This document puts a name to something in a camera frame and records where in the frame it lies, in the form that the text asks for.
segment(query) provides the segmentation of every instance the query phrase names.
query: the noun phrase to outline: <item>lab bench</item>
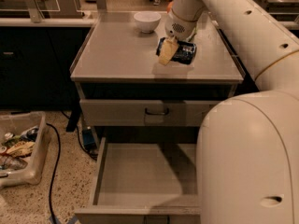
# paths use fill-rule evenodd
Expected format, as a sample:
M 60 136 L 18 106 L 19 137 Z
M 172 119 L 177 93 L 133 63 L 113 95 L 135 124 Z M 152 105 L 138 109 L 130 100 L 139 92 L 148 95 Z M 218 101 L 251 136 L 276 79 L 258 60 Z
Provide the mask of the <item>lab bench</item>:
M 102 13 L 71 66 L 82 118 L 99 147 L 81 223 L 198 223 L 198 128 L 242 83 L 231 54 L 204 13 L 190 65 L 158 63 L 166 13 L 143 34 L 134 12 Z

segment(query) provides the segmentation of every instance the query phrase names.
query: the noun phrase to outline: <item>black cable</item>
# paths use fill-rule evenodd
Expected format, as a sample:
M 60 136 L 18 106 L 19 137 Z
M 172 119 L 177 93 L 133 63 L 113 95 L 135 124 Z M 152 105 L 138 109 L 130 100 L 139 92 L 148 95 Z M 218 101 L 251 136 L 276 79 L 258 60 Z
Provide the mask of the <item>black cable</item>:
M 57 134 L 57 139 L 58 139 L 58 154 L 57 154 L 57 159 L 56 159 L 55 167 L 54 167 L 53 174 L 52 174 L 52 179 L 50 181 L 50 190 L 49 190 L 50 215 L 52 217 L 53 224 L 57 224 L 56 218 L 55 218 L 55 214 L 54 214 L 54 211 L 53 211 L 53 207 L 52 207 L 51 194 L 52 194 L 52 188 L 53 188 L 53 183 L 54 183 L 54 179 L 55 179 L 55 175 L 56 175 L 56 170 L 57 170 L 58 162 L 59 162 L 59 159 L 60 159 L 61 142 L 60 142 L 60 135 L 59 135 L 57 129 L 52 124 L 47 123 L 47 125 L 50 126 L 52 129 L 54 129 L 54 131 Z
M 62 114 L 67 118 L 70 119 L 64 111 L 62 111 Z M 94 161 L 97 160 L 97 155 L 90 153 L 88 150 L 85 149 L 85 147 L 82 145 L 81 140 L 80 140 L 80 132 L 78 129 L 78 125 L 76 125 L 76 130 L 77 130 L 77 137 L 78 137 L 78 144 L 81 147 L 82 151 L 85 152 L 88 156 L 90 156 Z

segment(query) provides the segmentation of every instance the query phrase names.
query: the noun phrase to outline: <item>plastic bin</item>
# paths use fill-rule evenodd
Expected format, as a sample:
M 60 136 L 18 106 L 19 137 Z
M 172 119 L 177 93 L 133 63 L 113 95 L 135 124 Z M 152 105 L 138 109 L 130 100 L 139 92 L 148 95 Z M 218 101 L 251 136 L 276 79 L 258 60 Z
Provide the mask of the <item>plastic bin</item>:
M 20 170 L 0 170 L 0 189 L 20 184 L 38 184 L 41 180 L 45 158 L 50 142 L 45 112 L 31 112 L 19 115 L 0 116 L 0 141 L 9 132 L 20 134 L 38 125 L 39 130 L 28 164 Z

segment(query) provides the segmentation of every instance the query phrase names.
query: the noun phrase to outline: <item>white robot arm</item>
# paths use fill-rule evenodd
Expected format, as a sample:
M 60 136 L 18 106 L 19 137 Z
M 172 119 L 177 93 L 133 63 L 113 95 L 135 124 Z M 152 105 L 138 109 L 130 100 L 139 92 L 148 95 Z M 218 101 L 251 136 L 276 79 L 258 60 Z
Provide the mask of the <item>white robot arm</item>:
M 252 0 L 175 0 L 166 32 L 216 18 L 261 92 L 214 107 L 200 128 L 202 224 L 299 223 L 299 40 Z

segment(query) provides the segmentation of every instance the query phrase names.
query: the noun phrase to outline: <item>closed drawer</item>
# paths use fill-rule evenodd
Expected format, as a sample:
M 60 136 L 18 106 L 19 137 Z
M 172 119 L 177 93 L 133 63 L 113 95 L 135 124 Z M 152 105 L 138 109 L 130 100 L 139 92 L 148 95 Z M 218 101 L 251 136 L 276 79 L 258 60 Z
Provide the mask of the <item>closed drawer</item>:
M 196 144 L 110 143 L 106 136 L 89 203 L 75 210 L 80 223 L 200 223 Z
M 91 126 L 200 126 L 215 101 L 81 100 Z

